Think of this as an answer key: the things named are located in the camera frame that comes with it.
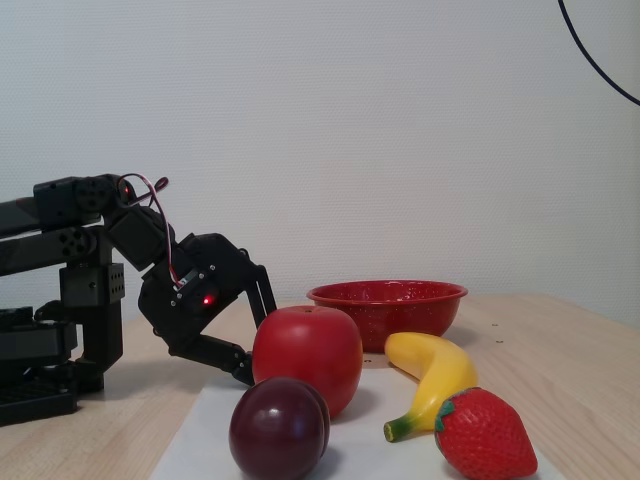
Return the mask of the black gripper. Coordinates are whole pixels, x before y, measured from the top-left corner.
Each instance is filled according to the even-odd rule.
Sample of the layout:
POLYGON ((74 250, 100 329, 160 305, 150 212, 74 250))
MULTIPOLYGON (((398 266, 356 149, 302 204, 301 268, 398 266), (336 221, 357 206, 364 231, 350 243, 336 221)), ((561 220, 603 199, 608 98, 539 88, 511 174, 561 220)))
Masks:
POLYGON ((172 246, 173 283, 165 260, 144 276, 138 307, 169 354, 229 373, 253 386, 252 355, 241 346, 203 335, 203 330, 245 293, 260 327, 277 309, 266 268, 221 234, 188 235, 172 246))

